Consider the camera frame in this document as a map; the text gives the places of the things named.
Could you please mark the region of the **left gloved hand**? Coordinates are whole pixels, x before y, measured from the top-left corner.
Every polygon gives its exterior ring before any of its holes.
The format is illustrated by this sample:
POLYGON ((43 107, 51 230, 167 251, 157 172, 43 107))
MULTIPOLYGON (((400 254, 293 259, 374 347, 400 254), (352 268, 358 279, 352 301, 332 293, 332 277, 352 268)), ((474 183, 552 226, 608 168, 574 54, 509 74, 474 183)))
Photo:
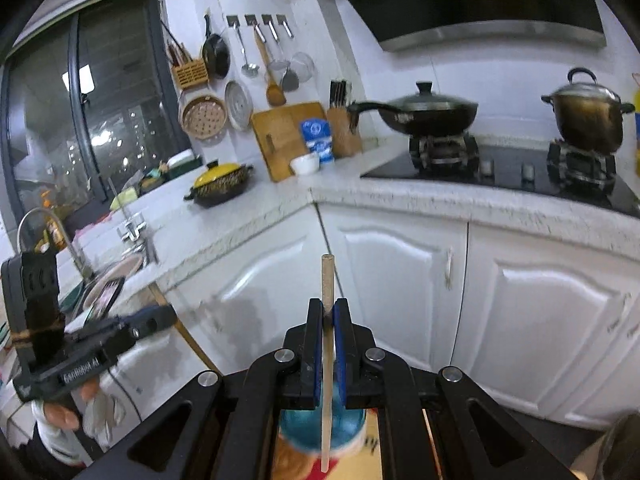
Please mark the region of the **left gloved hand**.
POLYGON ((105 393, 99 378, 92 378, 79 391, 85 411, 78 416, 62 404, 32 401, 38 434, 44 448, 65 466, 87 466, 93 462, 80 444, 76 432, 82 432, 107 450, 113 441, 113 430, 126 417, 126 408, 117 396, 105 393))

